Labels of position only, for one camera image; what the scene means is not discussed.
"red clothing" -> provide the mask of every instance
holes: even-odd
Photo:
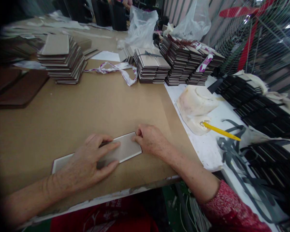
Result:
[[[216,196],[201,208],[213,225],[210,231],[271,231],[223,180]]]
[[[211,231],[264,231],[266,223],[222,180],[216,196],[201,206]],[[51,232],[158,232],[152,217],[133,196],[82,209],[52,219]]]

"left hand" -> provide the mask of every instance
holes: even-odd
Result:
[[[97,169],[97,162],[102,156],[120,146],[120,142],[116,142],[99,148],[102,142],[111,141],[113,138],[109,135],[92,134],[89,136],[67,165],[55,174],[60,188],[73,193],[87,189],[110,175],[119,161],[113,161],[100,170]]]

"white plastic bag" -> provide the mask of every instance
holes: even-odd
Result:
[[[188,14],[170,35],[186,40],[201,40],[212,23],[208,15],[208,0],[194,0]]]
[[[138,48],[151,48],[153,46],[152,34],[158,21],[157,11],[147,12],[132,6],[130,21],[125,46],[133,45]]]

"red patterned sleeve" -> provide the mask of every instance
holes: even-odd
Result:
[[[213,231],[271,231],[223,180],[216,196],[201,208]]]

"pencil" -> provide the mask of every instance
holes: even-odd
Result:
[[[207,122],[203,122],[203,126],[205,126],[206,128],[211,129],[211,130],[217,132],[218,134],[224,135],[224,136],[226,136],[226,137],[228,137],[230,139],[234,139],[234,140],[237,140],[237,141],[241,141],[241,139],[238,138],[238,137],[236,137],[235,135],[230,134],[230,133],[228,133],[228,132],[226,132],[224,130],[221,130],[221,129],[217,128],[217,127],[214,127],[212,125],[209,125]]]

